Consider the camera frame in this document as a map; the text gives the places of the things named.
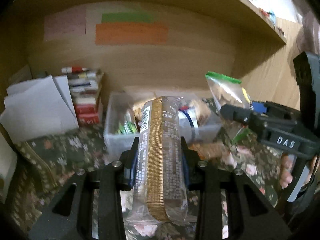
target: white paper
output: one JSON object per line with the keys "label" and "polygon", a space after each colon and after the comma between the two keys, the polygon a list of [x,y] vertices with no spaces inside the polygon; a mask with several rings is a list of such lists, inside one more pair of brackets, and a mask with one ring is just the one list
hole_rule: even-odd
{"label": "white paper", "polygon": [[[64,78],[56,79],[57,84],[64,82]],[[78,128],[77,119],[61,97],[52,76],[38,80],[4,101],[6,109],[0,122],[13,143]]]}
{"label": "white paper", "polygon": [[[32,79],[32,80],[28,80],[25,82],[11,85],[10,87],[7,88],[8,96],[12,96],[14,94],[25,92],[26,90],[28,90],[32,86],[38,84],[42,80],[44,80],[44,78]],[[53,77],[53,81],[56,84],[56,87],[57,87],[62,99],[67,104],[70,111],[73,113],[73,115],[76,118],[76,112],[75,112],[75,108],[72,103],[72,98],[71,98],[71,94],[70,94],[70,90],[69,90],[67,76]]]}

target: clear plastic container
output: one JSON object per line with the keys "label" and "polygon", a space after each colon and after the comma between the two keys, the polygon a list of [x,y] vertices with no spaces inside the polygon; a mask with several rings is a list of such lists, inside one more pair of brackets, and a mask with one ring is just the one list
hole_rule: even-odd
{"label": "clear plastic container", "polygon": [[[138,133],[115,134],[118,130],[119,122],[123,121],[122,118],[124,118],[127,109],[132,107],[137,101],[149,100],[163,95],[180,96],[186,100],[198,99],[196,95],[191,93],[186,94],[165,90],[141,93],[112,92],[110,94],[103,133],[110,161],[118,160],[122,152],[131,148],[134,138],[139,136]],[[180,127],[179,134],[185,137],[187,143],[191,142],[192,134],[196,134],[196,141],[211,142],[217,136],[220,128],[221,120],[212,112],[205,125],[198,128]]]}

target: orange paper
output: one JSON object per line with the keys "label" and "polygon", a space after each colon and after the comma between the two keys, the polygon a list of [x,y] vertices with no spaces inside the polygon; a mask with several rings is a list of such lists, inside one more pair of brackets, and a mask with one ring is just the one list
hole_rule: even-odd
{"label": "orange paper", "polygon": [[115,22],[96,25],[97,45],[165,44],[168,27],[160,22]]}

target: pink sticky note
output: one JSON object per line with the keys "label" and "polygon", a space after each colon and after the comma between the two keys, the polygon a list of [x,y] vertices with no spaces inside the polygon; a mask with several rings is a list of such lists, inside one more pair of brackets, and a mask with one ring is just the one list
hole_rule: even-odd
{"label": "pink sticky note", "polygon": [[84,35],[86,6],[79,5],[44,17],[44,41],[61,39],[65,35]]}

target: screw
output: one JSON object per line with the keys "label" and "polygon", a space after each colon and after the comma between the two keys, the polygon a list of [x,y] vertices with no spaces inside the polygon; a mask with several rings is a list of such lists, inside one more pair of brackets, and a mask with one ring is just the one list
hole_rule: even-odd
{"label": "screw", "polygon": [[79,169],[79,170],[77,170],[77,175],[78,175],[78,176],[82,176],[83,174],[85,174],[85,169]]}
{"label": "screw", "polygon": [[122,163],[121,163],[121,161],[114,161],[114,162],[112,162],[112,166],[114,166],[114,167],[120,167],[122,165]]}
{"label": "screw", "polygon": [[236,174],[236,175],[238,175],[238,176],[240,176],[240,175],[242,175],[243,174],[243,170],[241,170],[241,169],[234,169],[233,170],[233,172]]}
{"label": "screw", "polygon": [[198,161],[198,166],[199,166],[199,167],[204,168],[204,167],[206,167],[207,165],[208,165],[208,163],[207,163],[206,161]]}

